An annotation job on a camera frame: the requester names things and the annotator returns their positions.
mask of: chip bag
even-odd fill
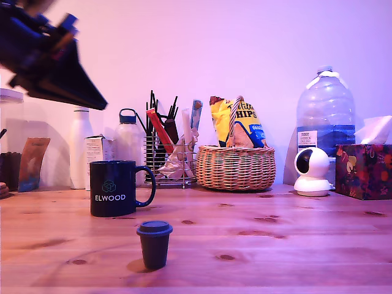
[[[234,102],[235,100],[226,100],[217,96],[211,96],[209,100],[213,124],[220,147],[229,147],[230,112]],[[233,137],[236,147],[268,147],[263,127],[257,118],[256,111],[251,104],[245,103],[243,99],[236,111]]]

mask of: white bottle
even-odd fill
[[[130,110],[135,115],[122,115],[123,110]],[[120,124],[115,130],[116,160],[132,160],[136,166],[143,165],[143,132],[136,125],[136,112],[131,108],[123,108],[119,112]],[[145,174],[136,174],[136,186],[143,184]]]
[[[85,186],[85,138],[93,136],[89,120],[89,109],[75,107],[69,145],[69,165],[71,189],[84,189]]]

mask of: plastic water bottle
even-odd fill
[[[350,90],[331,66],[319,68],[306,86],[296,117],[298,152],[318,147],[327,153],[331,164],[326,178],[334,189],[336,145],[355,144],[355,106]]]
[[[85,138],[93,136],[89,109],[75,107],[69,145],[71,189],[84,189],[86,176]]]
[[[122,115],[124,110],[130,110],[135,115]],[[123,108],[119,112],[120,124],[115,130],[115,146],[117,160],[132,160],[136,165],[143,165],[143,133],[136,125],[136,112],[131,108]],[[145,174],[136,174],[136,186],[143,184]]]

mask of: small box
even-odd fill
[[[362,200],[392,199],[392,145],[338,145],[336,192]]]
[[[115,159],[115,145],[113,140],[104,137],[85,138],[86,146],[86,190],[90,191],[90,162]]]

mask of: wicker basket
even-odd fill
[[[242,99],[237,98],[230,113],[229,145],[232,147],[199,147],[197,179],[202,186],[219,190],[263,190],[275,180],[274,148],[236,148],[233,144],[236,109]]]

